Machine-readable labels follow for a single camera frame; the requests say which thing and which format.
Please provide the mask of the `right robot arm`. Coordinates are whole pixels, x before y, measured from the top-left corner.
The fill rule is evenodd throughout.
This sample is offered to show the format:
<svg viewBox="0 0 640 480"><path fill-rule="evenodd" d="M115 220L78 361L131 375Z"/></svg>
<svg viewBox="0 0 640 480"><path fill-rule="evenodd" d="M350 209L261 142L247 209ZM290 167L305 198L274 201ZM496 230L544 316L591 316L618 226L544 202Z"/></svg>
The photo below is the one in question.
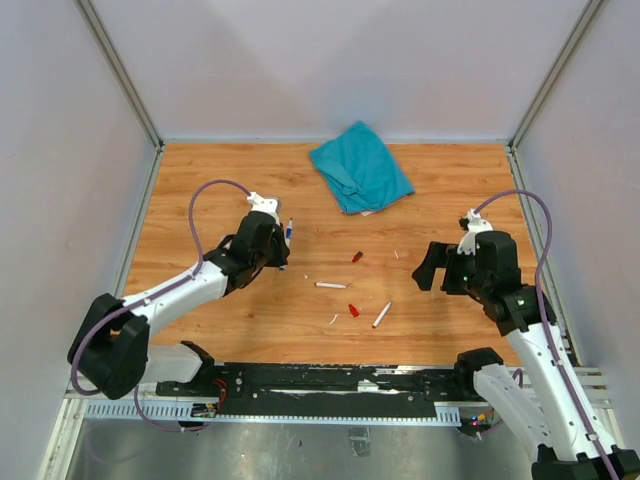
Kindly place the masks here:
<svg viewBox="0 0 640 480"><path fill-rule="evenodd" d="M444 269L441 289L482 305L518 354L536 397L530 399L501 357L484 347L458 355L455 392L486 400L525 447L535 479L636 479L639 456L624 449L594 411L566 350L555 315L535 286L523 283L517 245L501 231L474 237L473 249L431 242L412 274L422 291Z"/></svg>

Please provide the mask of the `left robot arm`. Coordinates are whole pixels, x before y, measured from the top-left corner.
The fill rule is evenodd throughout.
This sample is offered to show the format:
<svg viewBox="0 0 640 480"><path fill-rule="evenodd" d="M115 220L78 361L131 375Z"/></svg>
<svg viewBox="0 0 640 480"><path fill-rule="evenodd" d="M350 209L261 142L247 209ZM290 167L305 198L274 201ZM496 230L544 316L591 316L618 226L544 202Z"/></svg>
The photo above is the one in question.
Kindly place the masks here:
<svg viewBox="0 0 640 480"><path fill-rule="evenodd" d="M290 224L251 211L235 234L185 272L122 299L97 297L67 355L74 389L116 400L141 384L176 382L192 395L207 393L214 360L205 350L191 341L166 346L151 339L199 306L247 287L263 269L287 265L291 236Z"/></svg>

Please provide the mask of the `blue white marker pen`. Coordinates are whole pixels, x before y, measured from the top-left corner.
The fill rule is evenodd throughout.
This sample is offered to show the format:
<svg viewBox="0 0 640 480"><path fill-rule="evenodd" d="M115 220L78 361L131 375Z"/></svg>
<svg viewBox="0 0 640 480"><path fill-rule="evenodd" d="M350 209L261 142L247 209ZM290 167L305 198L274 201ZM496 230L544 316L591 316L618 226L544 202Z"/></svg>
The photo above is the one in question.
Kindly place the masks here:
<svg viewBox="0 0 640 480"><path fill-rule="evenodd" d="M293 231L294 231L293 218L289 218L286 228L284 229L284 245L286 246L287 252L288 252L287 259L288 259L288 255L291 252L291 241L292 241ZM288 266L288 263L285 262L285 264L279 267L279 271L285 271L287 269L287 266Z"/></svg>

